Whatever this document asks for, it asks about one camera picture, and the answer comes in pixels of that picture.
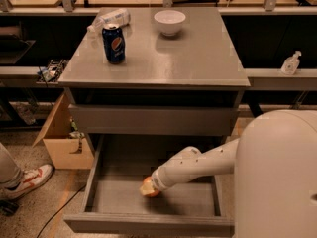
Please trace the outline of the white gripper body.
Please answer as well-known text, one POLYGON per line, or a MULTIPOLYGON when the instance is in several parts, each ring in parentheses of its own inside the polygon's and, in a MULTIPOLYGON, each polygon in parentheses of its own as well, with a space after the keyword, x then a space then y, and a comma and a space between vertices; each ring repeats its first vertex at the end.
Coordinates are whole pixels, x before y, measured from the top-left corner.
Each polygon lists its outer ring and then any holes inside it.
POLYGON ((151 182, 156 190, 164 191, 179 183, 187 183, 199 177, 196 170, 202 153, 195 147, 186 147, 167 162, 156 168, 151 182))

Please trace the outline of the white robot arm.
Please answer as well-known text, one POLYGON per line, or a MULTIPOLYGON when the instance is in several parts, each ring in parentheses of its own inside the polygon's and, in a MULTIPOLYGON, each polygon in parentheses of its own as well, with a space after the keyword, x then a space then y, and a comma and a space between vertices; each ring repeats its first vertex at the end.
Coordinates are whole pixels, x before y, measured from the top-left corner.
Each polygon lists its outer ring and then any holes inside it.
POLYGON ((232 173, 234 238, 317 238, 317 111, 276 110, 238 139, 205 153, 186 147, 140 187, 155 196, 180 183, 232 173))

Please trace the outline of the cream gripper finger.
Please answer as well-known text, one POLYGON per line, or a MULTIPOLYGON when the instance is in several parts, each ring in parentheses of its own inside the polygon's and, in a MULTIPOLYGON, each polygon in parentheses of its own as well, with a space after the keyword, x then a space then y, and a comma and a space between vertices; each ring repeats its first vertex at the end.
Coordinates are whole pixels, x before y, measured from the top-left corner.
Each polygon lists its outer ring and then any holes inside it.
POLYGON ((152 181, 150 177, 144 179, 143 184, 140 187, 140 193, 143 196, 149 196, 153 192, 152 181))

